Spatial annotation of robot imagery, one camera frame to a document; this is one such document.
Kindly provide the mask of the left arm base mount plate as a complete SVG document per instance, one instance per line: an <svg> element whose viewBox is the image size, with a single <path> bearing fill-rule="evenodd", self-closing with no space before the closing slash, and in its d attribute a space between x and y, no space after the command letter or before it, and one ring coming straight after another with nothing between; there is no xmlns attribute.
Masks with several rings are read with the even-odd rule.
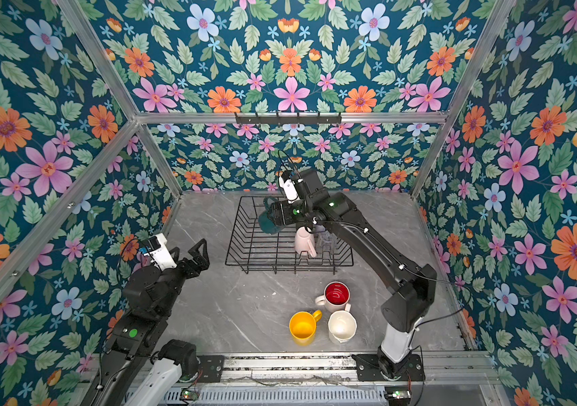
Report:
<svg viewBox="0 0 577 406"><path fill-rule="evenodd" d="M224 363L223 355L198 355L196 361L190 363L190 382L201 384L221 382Z"/></svg>

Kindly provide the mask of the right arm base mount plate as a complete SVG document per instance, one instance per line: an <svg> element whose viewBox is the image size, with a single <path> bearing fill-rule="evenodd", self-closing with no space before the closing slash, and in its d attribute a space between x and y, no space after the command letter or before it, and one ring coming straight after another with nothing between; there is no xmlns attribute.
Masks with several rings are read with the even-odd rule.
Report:
<svg viewBox="0 0 577 406"><path fill-rule="evenodd" d="M400 363L393 363L384 355L352 355L356 362L357 379L360 382L424 382L426 374L422 357L411 352Z"/></svg>

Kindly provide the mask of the cream mug pink handle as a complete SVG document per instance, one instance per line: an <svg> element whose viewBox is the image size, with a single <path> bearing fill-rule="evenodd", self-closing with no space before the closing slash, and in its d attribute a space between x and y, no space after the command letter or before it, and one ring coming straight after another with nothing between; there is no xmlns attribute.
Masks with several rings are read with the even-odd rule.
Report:
<svg viewBox="0 0 577 406"><path fill-rule="evenodd" d="M294 248L298 256L317 257L315 237L305 227L296 230Z"/></svg>

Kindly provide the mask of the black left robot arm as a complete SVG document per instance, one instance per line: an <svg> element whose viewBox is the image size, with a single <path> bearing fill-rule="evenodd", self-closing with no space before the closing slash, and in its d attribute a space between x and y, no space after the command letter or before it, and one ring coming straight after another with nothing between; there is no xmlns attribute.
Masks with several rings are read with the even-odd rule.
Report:
<svg viewBox="0 0 577 406"><path fill-rule="evenodd" d="M177 382L196 382L200 375L193 343L172 339L160 350L156 346L185 282L210 267L207 241L199 240L181 257L160 233L141 243L140 252L149 263L129 277L124 289L129 310L100 350L83 405L157 405Z"/></svg>

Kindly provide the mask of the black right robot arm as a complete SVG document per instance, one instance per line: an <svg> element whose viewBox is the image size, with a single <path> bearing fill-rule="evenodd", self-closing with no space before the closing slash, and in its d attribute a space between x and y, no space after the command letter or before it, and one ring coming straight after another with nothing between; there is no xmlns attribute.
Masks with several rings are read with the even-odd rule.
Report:
<svg viewBox="0 0 577 406"><path fill-rule="evenodd" d="M406 372L415 330L434 303L437 272L402 254L369 223L346 194L331 192L314 169L285 170L279 176L285 199L267 209L279 227L296 225L312 231L322 226L344 241L376 272L391 297L382 304L388 323L378 349L378 369L390 380Z"/></svg>

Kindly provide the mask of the dark green mug white inside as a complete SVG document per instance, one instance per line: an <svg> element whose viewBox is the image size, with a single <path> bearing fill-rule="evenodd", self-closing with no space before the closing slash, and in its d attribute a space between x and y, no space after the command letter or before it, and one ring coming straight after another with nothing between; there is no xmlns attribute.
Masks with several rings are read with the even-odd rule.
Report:
<svg viewBox="0 0 577 406"><path fill-rule="evenodd" d="M277 234L283 227L281 225L276 225L275 214L278 199L272 196L267 196L263 200L263 206L265 208L264 212L259 215L258 223L261 231L266 234Z"/></svg>

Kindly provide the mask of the clear glass cup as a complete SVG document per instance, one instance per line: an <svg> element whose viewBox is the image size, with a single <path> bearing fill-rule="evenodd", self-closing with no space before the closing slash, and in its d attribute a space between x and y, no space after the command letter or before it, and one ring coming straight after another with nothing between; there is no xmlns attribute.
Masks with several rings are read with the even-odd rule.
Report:
<svg viewBox="0 0 577 406"><path fill-rule="evenodd" d="M324 229L318 234L317 246L323 256L333 256L336 252L336 237Z"/></svg>

